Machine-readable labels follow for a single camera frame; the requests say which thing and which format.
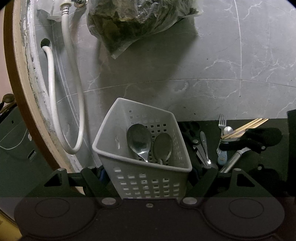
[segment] hose connector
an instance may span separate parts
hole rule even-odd
[[[84,7],[85,4],[87,3],[87,0],[71,0],[71,1],[74,2],[74,7],[76,8]]]
[[[61,5],[60,5],[60,8],[61,8],[61,11],[62,11],[62,15],[64,14],[69,14],[69,9],[71,7],[71,0],[63,0]]]

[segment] scissors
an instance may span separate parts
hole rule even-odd
[[[197,149],[196,155],[201,160],[206,168],[209,165],[206,163],[206,154],[200,141],[200,125],[196,121],[178,122],[179,129],[184,139],[192,144],[193,149]]]

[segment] perforated basket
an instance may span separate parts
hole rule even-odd
[[[149,152],[142,161],[127,145],[128,128],[145,125],[152,141],[162,132],[173,139],[173,152],[165,165]],[[118,98],[107,113],[92,145],[121,198],[183,197],[191,162],[174,115],[149,105]]]

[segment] chopstick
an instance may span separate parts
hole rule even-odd
[[[249,127],[250,125],[253,125],[253,124],[255,124],[255,123],[258,123],[258,122],[261,121],[261,120],[262,120],[262,118],[257,118],[257,119],[255,119],[255,120],[253,120],[253,121],[250,121],[249,123],[247,123],[247,124],[241,126],[240,128],[235,129],[235,130],[232,131],[231,133],[229,133],[229,134],[227,134],[227,135],[224,135],[224,136],[221,136],[221,139],[229,138],[230,135],[232,135],[232,134],[234,134],[234,133],[238,133],[238,132],[240,132],[241,130],[243,130],[245,127]]]
[[[238,137],[241,137],[245,132],[246,132],[246,129],[254,129],[254,128],[257,128],[258,126],[262,125],[263,123],[267,122],[268,119],[258,119],[256,121],[254,121],[253,123],[251,124],[247,124],[245,125],[245,127],[241,127],[240,130],[235,130],[235,132],[233,134],[230,134],[229,136],[227,136],[226,138],[223,138],[223,139],[228,139],[228,138],[238,138]]]
[[[255,129],[257,128],[258,126],[262,125],[264,122],[267,122],[268,119],[263,119],[262,121],[260,121],[259,123],[257,124],[254,124],[253,126],[249,127],[248,129]],[[246,130],[240,132],[240,133],[237,133],[236,135],[232,136],[232,138],[239,138],[241,137],[244,133],[246,132]]]

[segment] gray marble wall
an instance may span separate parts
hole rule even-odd
[[[295,8],[286,0],[203,4],[199,17],[135,42],[116,60],[89,33],[87,11],[72,14],[86,143],[93,142],[118,97],[169,110],[178,121],[214,120],[219,113],[228,119],[285,118],[286,111],[296,108]],[[78,100],[61,23],[42,23],[36,38],[46,33],[56,51],[57,79],[65,86],[58,98],[64,130],[71,131],[78,121]],[[40,57],[40,62],[46,74],[46,59]]]

